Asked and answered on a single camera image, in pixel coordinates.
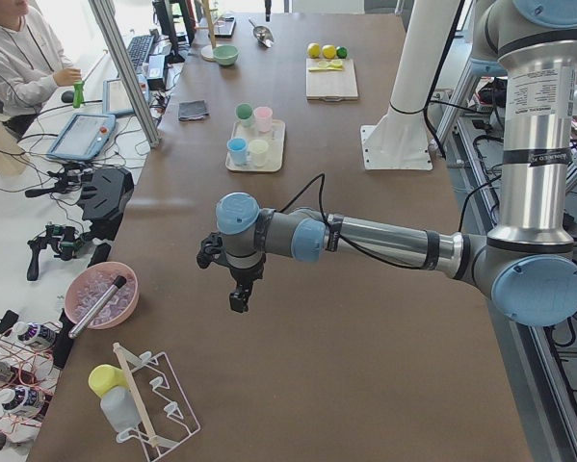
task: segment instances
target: white table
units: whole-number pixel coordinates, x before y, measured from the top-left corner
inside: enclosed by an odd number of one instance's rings
[[[81,68],[89,68],[98,58],[101,47],[91,49],[97,52],[83,57],[78,64]],[[170,70],[167,87],[177,79],[180,67],[181,64]],[[85,99],[87,101],[101,99],[104,80],[116,77],[115,66],[110,57],[106,57],[85,83]],[[37,135],[59,134],[74,113],[100,114],[102,111],[101,103],[87,104],[77,110],[71,106],[51,110],[64,106],[61,95],[65,90],[68,89],[57,89],[45,105],[42,114],[19,143],[30,153],[33,166],[42,172],[58,171],[61,166],[44,156],[55,137]],[[108,150],[93,159],[94,164],[98,167],[126,167],[132,172],[136,184],[146,155],[149,153],[149,145],[138,120],[129,115],[118,118],[117,126],[107,146]],[[75,205],[79,192],[54,194],[55,198],[63,201],[63,208],[48,194],[35,198],[25,197],[26,189],[49,188],[55,183],[54,179],[44,174],[39,176],[35,168],[29,166],[19,176],[0,176],[0,319],[6,310],[12,310],[19,315],[20,321],[56,322],[63,308],[64,295],[70,282],[87,267],[95,245],[86,244],[79,251],[78,258],[68,262],[54,258],[54,252],[50,247],[43,250],[39,255],[39,279],[33,282],[27,281],[26,273],[31,261],[31,250],[27,242],[41,233],[49,221],[75,226],[79,232],[89,231],[91,225],[88,221],[82,221],[83,210]],[[43,186],[39,184],[40,179],[44,182]],[[50,363],[47,363],[39,375],[45,375],[49,370]],[[44,382],[46,388],[55,385],[58,375],[59,371],[54,370],[47,376]],[[39,431],[37,428],[19,425],[11,436],[15,441],[23,440],[30,435],[33,436],[37,431]],[[11,449],[0,452],[0,461],[12,462],[25,458]]]

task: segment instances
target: wooden cutting board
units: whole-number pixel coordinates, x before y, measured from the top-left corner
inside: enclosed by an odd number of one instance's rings
[[[321,60],[307,59],[305,61],[305,86],[307,99],[322,99],[323,101],[343,101],[358,99],[354,61],[342,60],[344,70],[328,70],[310,72],[309,67],[315,67]]]

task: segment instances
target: green cup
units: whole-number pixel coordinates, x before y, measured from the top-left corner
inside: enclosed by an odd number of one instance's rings
[[[253,107],[250,104],[240,104],[237,106],[235,113],[242,126],[250,127],[253,125]]]

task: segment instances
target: blue joint cap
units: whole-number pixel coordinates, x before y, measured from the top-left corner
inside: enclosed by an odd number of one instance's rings
[[[533,255],[493,282],[493,304],[512,321],[544,327],[577,312],[577,265],[558,255]]]
[[[552,28],[577,27],[577,0],[512,0],[523,17],[535,24]]]
[[[313,218],[299,223],[292,236],[290,251],[295,260],[316,263],[325,249],[325,224]]]
[[[470,58],[470,70],[477,77],[504,77],[507,70],[497,61],[485,61]]]
[[[215,207],[218,230],[223,234],[239,234],[248,229],[258,218],[260,207],[252,196],[245,192],[225,195]]]

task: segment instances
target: wooden table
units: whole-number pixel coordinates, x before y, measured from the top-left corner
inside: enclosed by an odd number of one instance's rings
[[[316,265],[269,255],[249,313],[239,315],[228,308],[228,271],[197,267],[222,196],[244,191],[280,208],[321,171],[328,212],[445,234],[457,227],[442,162],[431,172],[362,164],[359,127],[386,112],[404,40],[399,18],[274,14],[271,49],[257,44],[247,18],[237,17],[236,65],[186,63],[111,255],[138,274],[139,306],[124,324],[77,340],[29,460],[144,460],[137,443],[115,443],[87,387],[94,366],[116,364],[115,341],[165,351],[201,420],[199,434],[165,460],[530,460],[475,289],[356,255],[325,254]],[[197,40],[193,52],[208,44],[204,34]],[[358,101],[305,99],[311,41],[348,47]],[[414,85],[429,84],[415,76]],[[197,99],[210,116],[178,122],[178,103]],[[285,121],[278,173],[226,170],[241,102],[271,106]],[[298,205],[316,206],[316,197],[312,189]]]

